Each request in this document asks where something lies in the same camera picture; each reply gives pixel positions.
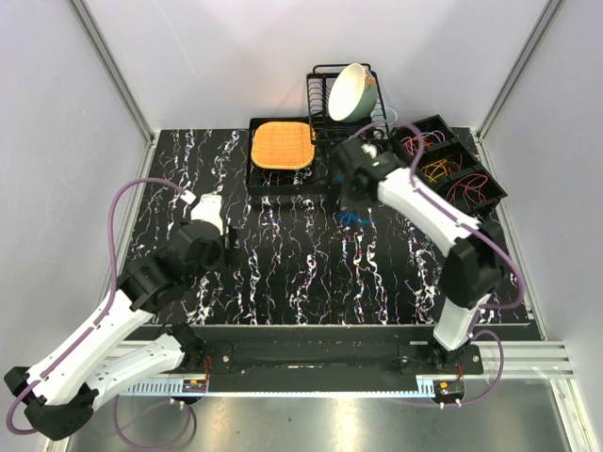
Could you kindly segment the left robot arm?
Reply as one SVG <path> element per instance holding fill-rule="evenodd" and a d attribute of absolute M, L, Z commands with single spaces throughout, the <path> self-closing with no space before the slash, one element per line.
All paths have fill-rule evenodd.
<path fill-rule="evenodd" d="M 106 298 L 55 351 L 30 367 L 15 366 L 4 382 L 15 400 L 8 430 L 65 439 L 109 400 L 163 372 L 191 373 L 208 363 L 204 340 L 185 323 L 110 361 L 131 332 L 180 300 L 193 280 L 236 263 L 238 233 L 207 220 L 183 222 L 171 238 L 132 262 Z"/>

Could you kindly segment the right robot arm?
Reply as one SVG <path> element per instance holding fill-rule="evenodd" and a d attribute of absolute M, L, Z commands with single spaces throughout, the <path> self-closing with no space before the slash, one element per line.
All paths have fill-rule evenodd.
<path fill-rule="evenodd" d="M 507 271 L 516 271 L 501 247 L 501 228 L 464 214 L 394 153 L 378 153 L 359 138 L 336 146 L 334 160 L 343 173 L 342 196 L 347 205 L 382 203 L 408 218 L 442 253 L 438 286 L 445 302 L 425 360 L 436 372 L 452 371 L 470 344 L 478 310 L 486 306 Z"/>

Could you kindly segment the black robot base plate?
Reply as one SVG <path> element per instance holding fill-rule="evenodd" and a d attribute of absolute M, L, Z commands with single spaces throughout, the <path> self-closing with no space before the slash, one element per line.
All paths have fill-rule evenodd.
<path fill-rule="evenodd" d="M 382 376 L 477 376 L 483 371 L 478 347 L 495 333 L 503 342 L 536 342 L 533 323 L 479 325 L 458 351 L 437 345 L 430 326 L 145 326 L 132 339 L 155 339 L 168 331 L 190 331 L 210 360 L 216 379 L 243 379 L 251 386 L 277 379 L 352 379 Z"/>

